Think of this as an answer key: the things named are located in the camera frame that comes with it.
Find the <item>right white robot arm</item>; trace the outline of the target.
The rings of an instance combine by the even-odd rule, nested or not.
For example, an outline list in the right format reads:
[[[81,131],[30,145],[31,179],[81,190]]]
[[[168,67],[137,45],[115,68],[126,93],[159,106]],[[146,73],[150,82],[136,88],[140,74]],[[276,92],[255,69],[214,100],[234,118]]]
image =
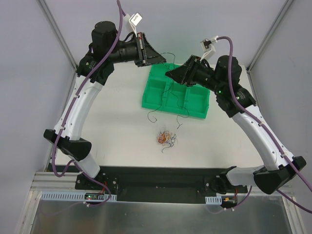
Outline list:
[[[247,185],[270,195],[293,179],[306,161],[288,151],[266,125],[255,99],[239,83],[241,73],[235,57],[221,56],[212,68],[205,59],[192,55],[165,75],[178,84],[198,84],[214,92],[218,106],[244,131],[263,161],[258,167],[232,166],[223,171],[217,180],[221,190],[231,192],[236,186]]]

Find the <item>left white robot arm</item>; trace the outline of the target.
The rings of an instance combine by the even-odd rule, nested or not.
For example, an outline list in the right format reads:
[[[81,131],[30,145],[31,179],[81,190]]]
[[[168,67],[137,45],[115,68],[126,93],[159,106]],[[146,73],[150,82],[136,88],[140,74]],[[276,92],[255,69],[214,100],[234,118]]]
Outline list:
[[[88,52],[77,67],[76,86],[53,129],[46,129],[43,136],[53,144],[52,168],[55,171],[56,152],[60,150],[87,174],[86,184],[93,190],[103,184],[98,175],[100,166],[91,155],[91,142],[81,137],[90,108],[105,85],[116,63],[134,62],[137,67],[165,63],[166,59],[147,41],[143,32],[130,32],[120,40],[120,28],[110,21],[98,22],[91,32],[92,42]]]

